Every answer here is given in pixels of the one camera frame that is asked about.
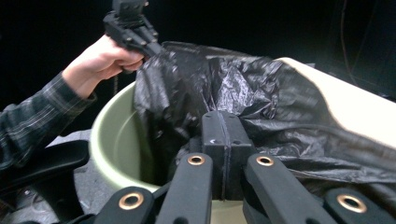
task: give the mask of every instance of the person's hand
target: person's hand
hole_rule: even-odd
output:
[[[114,77],[122,69],[137,70],[143,58],[142,54],[123,49],[104,35],[71,62],[62,76],[76,94],[87,98],[100,81]]]

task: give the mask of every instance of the crumpled black plastic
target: crumpled black plastic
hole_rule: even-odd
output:
[[[281,159],[311,192],[349,186],[396,214],[396,150],[343,130],[315,84],[293,68],[227,49],[163,46],[138,71],[134,94],[162,171],[156,184],[200,135],[201,116],[224,110],[240,118],[258,151]]]

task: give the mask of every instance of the gold grommet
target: gold grommet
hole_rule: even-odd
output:
[[[127,203],[126,200],[131,198],[131,197],[135,197],[136,198],[136,202],[135,203]],[[127,195],[124,195],[119,202],[119,207],[122,208],[123,210],[132,210],[132,209],[136,209],[136,207],[140,206],[140,204],[143,203],[144,197],[143,194],[139,193],[139,192],[133,192],[133,193],[129,193]]]
[[[191,156],[189,157],[188,162],[191,165],[202,165],[205,162],[205,158],[201,156]]]
[[[337,202],[339,202],[343,207],[352,212],[365,213],[367,211],[366,204],[364,204],[362,200],[354,196],[340,194],[337,196]]]
[[[273,159],[269,157],[260,156],[256,159],[257,163],[263,166],[272,166],[274,165]]]

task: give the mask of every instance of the plaid sleeve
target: plaid sleeve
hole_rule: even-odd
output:
[[[23,166],[38,147],[47,146],[96,100],[79,98],[62,78],[55,77],[41,91],[0,113],[0,171]]]

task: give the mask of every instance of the black armrest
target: black armrest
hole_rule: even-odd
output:
[[[38,150],[24,167],[11,169],[2,176],[0,195],[73,171],[86,164],[89,158],[88,142],[85,140]]]

